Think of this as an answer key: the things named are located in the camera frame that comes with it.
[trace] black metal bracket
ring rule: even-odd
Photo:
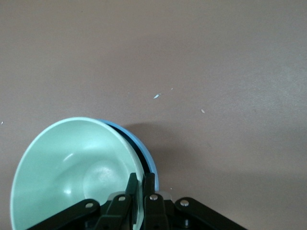
[[[230,219],[184,197],[173,203],[154,190],[154,173],[143,183],[144,219],[141,230],[246,230]],[[130,175],[126,191],[102,206],[83,200],[28,230],[132,230],[138,215],[139,182]]]

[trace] bowl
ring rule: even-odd
[[[144,170],[135,150],[111,126],[87,117],[59,121],[40,133],[25,151],[11,192],[13,230],[27,229],[91,198],[104,204],[125,191],[130,173],[139,181],[138,219],[143,220]]]

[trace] metal screw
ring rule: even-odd
[[[124,196],[120,196],[119,198],[118,198],[118,201],[124,201],[126,198],[124,197]]]
[[[186,207],[189,206],[189,202],[187,200],[181,200],[180,205]]]
[[[87,203],[86,205],[85,205],[85,208],[90,208],[90,207],[93,207],[93,203]]]
[[[156,194],[152,194],[149,199],[151,200],[157,200],[158,199],[158,196]]]

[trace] brown table surface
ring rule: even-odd
[[[2,0],[1,229],[25,149],[73,116],[137,135],[174,200],[305,230],[307,1]]]

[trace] white speck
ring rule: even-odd
[[[154,99],[158,98],[160,95],[161,95],[161,94],[158,93],[158,94],[154,97]]]

